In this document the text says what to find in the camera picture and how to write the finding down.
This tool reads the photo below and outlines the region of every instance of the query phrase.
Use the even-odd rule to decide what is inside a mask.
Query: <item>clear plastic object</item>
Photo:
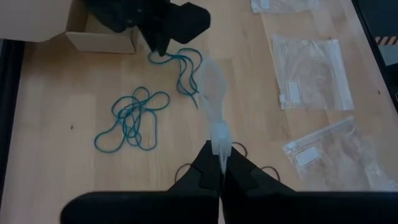
[[[354,109],[337,40],[274,35],[272,43],[282,109]]]
[[[284,146],[307,190],[398,190],[349,117]]]
[[[219,156],[221,171],[225,174],[232,148],[231,133],[223,120],[226,80],[220,66],[209,57],[204,59],[198,71],[198,91],[210,125],[211,148],[213,154]]]
[[[319,0],[251,0],[251,9],[254,13],[295,13],[317,7]]]

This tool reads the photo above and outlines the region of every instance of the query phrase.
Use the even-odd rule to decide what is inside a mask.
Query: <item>light wood surface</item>
[[[304,190],[281,147],[354,115],[381,167],[398,180],[398,116],[351,1],[326,0],[316,10],[288,15],[253,14],[249,0],[192,2],[211,12],[212,25],[186,46],[221,65],[228,80],[224,116],[253,163],[274,166],[284,184]],[[355,110],[280,110],[270,45],[276,33],[338,39]],[[181,47],[173,42],[169,52]],[[28,44],[0,223],[57,223],[69,200],[94,190],[166,190],[177,168],[194,160],[209,138],[205,115],[177,93],[177,62],[150,65],[148,51],[142,39],[137,55],[80,54],[63,37]],[[171,96],[170,107],[158,112],[158,147],[96,151],[95,134],[114,122],[111,105],[141,85]],[[151,142],[153,120],[146,119],[144,142]],[[120,138],[116,131],[102,143],[116,145]]]

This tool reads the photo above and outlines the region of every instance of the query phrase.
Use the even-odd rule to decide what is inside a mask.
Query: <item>transparent plastic piece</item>
[[[349,117],[284,146],[307,190],[396,191]]]
[[[254,13],[295,13],[316,8],[319,0],[251,0],[251,9]]]
[[[283,110],[354,109],[337,40],[298,40],[274,35],[272,43]]]
[[[225,174],[233,142],[223,119],[226,80],[220,66],[209,57],[204,59],[198,71],[198,91],[210,125],[211,148],[213,154],[219,156],[221,171]]]

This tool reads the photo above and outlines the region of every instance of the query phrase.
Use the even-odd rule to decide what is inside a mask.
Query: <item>cardboard box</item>
[[[136,53],[138,28],[117,34],[87,12],[81,0],[3,0],[0,38],[43,42],[66,35],[82,52]]]

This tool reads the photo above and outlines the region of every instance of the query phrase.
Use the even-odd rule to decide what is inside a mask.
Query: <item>black object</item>
[[[295,192],[232,148],[225,176],[207,141],[166,192],[95,192],[72,200],[61,223],[396,223],[397,193]]]
[[[0,54],[0,206],[25,43],[4,40]]]
[[[352,2],[392,102],[398,111],[397,65],[386,66],[376,42],[376,37],[380,38],[379,41],[387,37],[387,41],[389,41],[392,37],[398,36],[398,27],[396,26],[396,21],[398,21],[398,1],[352,0]]]
[[[151,51],[166,53],[170,39],[186,44],[210,27],[209,12],[192,3],[170,0],[83,0],[94,16],[114,32],[138,26]]]

